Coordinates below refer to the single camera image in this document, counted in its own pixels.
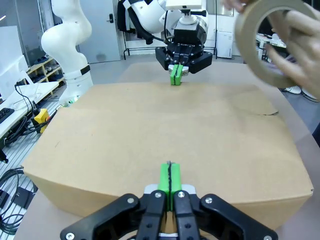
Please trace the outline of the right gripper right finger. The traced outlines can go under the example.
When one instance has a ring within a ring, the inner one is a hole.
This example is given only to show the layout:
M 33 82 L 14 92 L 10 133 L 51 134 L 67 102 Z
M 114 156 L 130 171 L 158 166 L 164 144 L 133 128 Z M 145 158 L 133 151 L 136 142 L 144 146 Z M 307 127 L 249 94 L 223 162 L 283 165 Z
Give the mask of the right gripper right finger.
M 169 164 L 169 195 L 180 240 L 200 240 L 204 231 L 218 240 L 277 240 L 277 233 L 219 196 L 182 189 L 180 165 Z

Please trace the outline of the person's right hand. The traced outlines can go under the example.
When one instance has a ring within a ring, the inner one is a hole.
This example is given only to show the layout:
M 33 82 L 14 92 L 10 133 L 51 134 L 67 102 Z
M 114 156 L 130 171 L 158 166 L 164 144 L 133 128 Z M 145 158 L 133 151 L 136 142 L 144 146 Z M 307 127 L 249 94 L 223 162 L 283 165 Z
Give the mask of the person's right hand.
M 250 0 L 223 0 L 222 4 L 228 10 L 235 9 L 238 13 L 242 13 Z

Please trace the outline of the person's left hand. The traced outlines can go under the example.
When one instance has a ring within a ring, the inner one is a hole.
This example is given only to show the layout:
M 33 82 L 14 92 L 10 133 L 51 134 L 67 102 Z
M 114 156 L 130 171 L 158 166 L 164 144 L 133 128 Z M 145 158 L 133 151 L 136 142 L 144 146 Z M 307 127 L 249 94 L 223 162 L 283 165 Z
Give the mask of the person's left hand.
M 282 37 L 287 51 L 296 62 L 280 56 L 271 46 L 267 51 L 274 65 L 285 76 L 306 89 L 317 99 L 320 98 L 320 12 L 312 9 L 315 17 L 291 10 L 284 16 Z

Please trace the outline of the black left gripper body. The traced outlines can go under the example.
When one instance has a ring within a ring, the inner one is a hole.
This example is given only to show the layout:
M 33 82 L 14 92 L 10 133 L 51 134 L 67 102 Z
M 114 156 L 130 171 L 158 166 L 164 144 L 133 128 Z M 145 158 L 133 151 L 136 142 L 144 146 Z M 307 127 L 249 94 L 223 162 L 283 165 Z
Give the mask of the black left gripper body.
M 166 47 L 169 54 L 198 54 L 203 50 L 204 30 L 175 29 L 172 42 Z

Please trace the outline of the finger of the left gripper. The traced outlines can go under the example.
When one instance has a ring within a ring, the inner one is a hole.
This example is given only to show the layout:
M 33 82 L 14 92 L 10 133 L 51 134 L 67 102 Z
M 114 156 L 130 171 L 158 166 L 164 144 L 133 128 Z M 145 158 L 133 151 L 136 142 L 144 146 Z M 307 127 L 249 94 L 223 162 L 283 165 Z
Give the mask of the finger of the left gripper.
M 171 57 L 167 55 L 167 49 L 165 47 L 156 47 L 155 57 L 162 68 L 170 74 L 170 84 L 173 86 L 177 86 L 178 65 L 172 64 Z
M 203 47 L 181 47 L 176 51 L 176 85 L 179 86 L 183 76 L 195 74 L 212 64 L 213 54 Z

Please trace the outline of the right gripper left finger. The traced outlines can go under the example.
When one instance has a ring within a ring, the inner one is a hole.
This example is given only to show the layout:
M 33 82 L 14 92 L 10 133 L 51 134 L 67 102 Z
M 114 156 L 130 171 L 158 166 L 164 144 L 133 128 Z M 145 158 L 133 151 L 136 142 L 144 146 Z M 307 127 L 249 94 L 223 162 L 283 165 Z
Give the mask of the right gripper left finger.
M 69 225 L 60 232 L 62 240 L 119 240 L 137 230 L 138 240 L 157 240 L 164 214 L 167 194 L 171 189 L 172 163 L 160 169 L 160 183 L 142 197 L 127 193 L 96 212 Z

